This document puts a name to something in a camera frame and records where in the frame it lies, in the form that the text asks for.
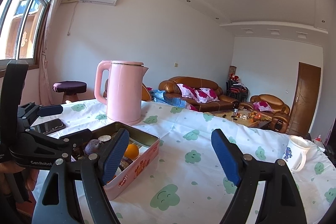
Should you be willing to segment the person's left hand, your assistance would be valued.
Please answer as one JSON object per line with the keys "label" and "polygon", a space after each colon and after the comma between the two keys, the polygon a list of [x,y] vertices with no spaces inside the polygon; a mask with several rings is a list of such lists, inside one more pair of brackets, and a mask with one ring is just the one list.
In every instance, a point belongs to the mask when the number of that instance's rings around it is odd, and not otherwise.
{"label": "person's left hand", "polygon": [[[14,161],[6,161],[1,166],[1,193],[9,195],[12,192],[15,179],[21,177],[22,171],[25,169],[17,165]],[[37,184],[39,170],[29,169],[24,177],[25,187],[29,191],[33,191]]]}

